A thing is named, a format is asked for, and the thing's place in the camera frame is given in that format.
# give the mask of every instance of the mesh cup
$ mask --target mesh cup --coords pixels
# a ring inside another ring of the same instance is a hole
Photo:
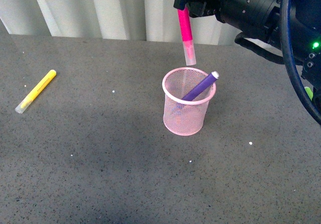
[[[174,134],[188,136],[197,133],[203,126],[210,99],[216,91],[215,83],[193,101],[182,98],[199,84],[208,74],[191,67],[170,71],[163,79],[165,107],[163,121]]]

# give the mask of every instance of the gray countertop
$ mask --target gray countertop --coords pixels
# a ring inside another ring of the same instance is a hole
[[[162,89],[181,44],[1,38],[0,223],[321,222],[321,129],[283,66],[196,45],[220,79],[201,131],[181,137]]]

